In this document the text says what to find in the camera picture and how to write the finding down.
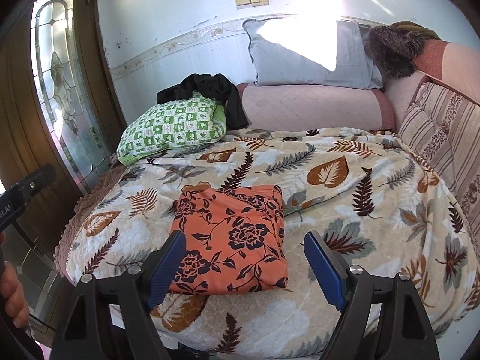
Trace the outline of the person's left hand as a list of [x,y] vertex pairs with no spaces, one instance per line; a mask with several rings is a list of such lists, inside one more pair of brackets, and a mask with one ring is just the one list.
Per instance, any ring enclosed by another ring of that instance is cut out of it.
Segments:
[[24,287],[20,283],[15,267],[5,262],[1,273],[1,295],[6,299],[5,311],[13,319],[17,328],[25,328],[29,323],[29,306],[24,298]]

